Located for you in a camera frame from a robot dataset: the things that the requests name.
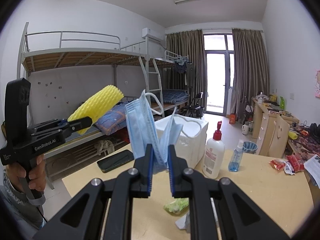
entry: blue quilt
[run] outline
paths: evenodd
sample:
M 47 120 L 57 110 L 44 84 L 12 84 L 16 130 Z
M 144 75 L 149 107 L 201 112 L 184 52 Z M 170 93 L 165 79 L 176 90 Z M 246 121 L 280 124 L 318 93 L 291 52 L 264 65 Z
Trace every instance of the blue quilt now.
M 160 101 L 160 93 L 155 93 L 157 98 Z M 183 102 L 188 99 L 189 94 L 186 90 L 174 90 L 174 89 L 166 89 L 162 90 L 163 103 L 165 104 L 177 104 Z
M 115 105 L 111 110 L 106 112 L 98 119 L 95 125 L 106 135 L 115 133 L 116 131 L 127 126 L 124 114 L 124 106 L 127 103 Z

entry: smartphone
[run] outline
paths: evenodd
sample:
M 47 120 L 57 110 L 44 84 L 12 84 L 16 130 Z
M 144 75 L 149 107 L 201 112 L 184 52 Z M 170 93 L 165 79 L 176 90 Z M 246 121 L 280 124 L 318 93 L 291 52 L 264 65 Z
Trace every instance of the smartphone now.
M 110 157 L 106 157 L 102 160 L 97 161 L 97 164 L 100 170 L 103 173 L 106 173 L 133 160 L 133 153 L 129 150 L 124 150 L 117 154 L 111 155 Z

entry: metal screw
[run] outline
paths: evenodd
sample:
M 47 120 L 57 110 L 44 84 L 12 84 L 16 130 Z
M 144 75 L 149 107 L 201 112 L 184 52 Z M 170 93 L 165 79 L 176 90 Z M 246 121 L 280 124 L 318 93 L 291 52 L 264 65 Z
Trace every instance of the metal screw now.
M 91 180 L 91 184 L 94 186 L 98 186 L 101 183 L 101 179 L 94 178 Z
M 229 185 L 231 183 L 231 180 L 229 178 L 222 178 L 220 179 L 220 182 L 222 185 Z
M 190 175 L 193 173 L 193 169 L 192 168 L 185 168 L 183 170 L 183 173 L 186 174 L 186 175 Z
M 138 170 L 136 168 L 130 168 L 130 169 L 128 169 L 128 173 L 130 175 L 135 175 L 138 173 Z

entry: white foam box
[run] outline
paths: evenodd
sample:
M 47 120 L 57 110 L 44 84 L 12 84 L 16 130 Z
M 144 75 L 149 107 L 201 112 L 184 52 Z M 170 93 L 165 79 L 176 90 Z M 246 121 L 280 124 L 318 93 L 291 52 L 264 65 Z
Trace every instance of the white foam box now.
M 195 168 L 204 155 L 208 122 L 196 118 L 184 117 L 187 121 L 175 115 L 174 121 L 176 123 L 183 124 L 183 131 L 187 135 L 194 137 L 200 130 L 199 125 L 190 121 L 199 123 L 201 125 L 201 131 L 195 138 L 188 138 L 183 133 L 180 133 L 179 139 L 175 145 L 176 155 L 177 157 L 184 158 L 187 161 L 188 167 Z M 155 122 L 158 138 L 161 138 L 170 118 L 171 116 L 167 116 Z

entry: person's arm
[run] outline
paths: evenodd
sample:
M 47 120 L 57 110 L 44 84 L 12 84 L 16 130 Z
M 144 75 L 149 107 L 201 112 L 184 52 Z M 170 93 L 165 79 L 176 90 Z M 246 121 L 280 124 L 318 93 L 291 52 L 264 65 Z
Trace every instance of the person's arm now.
M 19 177 L 24 178 L 26 171 L 18 163 L 10 164 L 5 167 L 3 174 L 3 183 L 6 198 L 9 203 L 21 214 L 21 217 L 33 226 L 40 228 L 43 218 L 39 210 L 43 213 L 42 206 L 33 206 L 29 203 Z M 43 155 L 37 157 L 37 166 L 29 172 L 30 189 L 43 191 L 46 185 Z

